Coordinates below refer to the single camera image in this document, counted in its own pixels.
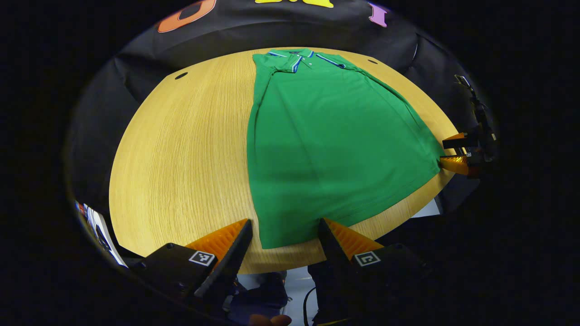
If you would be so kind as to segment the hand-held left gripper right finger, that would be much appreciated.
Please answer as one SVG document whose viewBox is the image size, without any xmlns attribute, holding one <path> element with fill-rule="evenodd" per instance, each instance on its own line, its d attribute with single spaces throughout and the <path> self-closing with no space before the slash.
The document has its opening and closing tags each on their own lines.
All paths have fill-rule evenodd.
<svg viewBox="0 0 580 326">
<path fill-rule="evenodd" d="M 328 218 L 319 221 L 318 238 L 350 313 L 399 312 L 432 272 L 407 246 L 384 246 Z"/>
</svg>

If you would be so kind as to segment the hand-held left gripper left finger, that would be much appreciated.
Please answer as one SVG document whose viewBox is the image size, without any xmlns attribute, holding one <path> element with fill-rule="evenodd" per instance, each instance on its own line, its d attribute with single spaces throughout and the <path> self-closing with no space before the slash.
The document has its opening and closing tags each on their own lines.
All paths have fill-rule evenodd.
<svg viewBox="0 0 580 326">
<path fill-rule="evenodd" d="M 164 244 L 129 269 L 172 301 L 220 309 L 252 238 L 252 221 L 243 219 L 185 246 Z"/>
</svg>

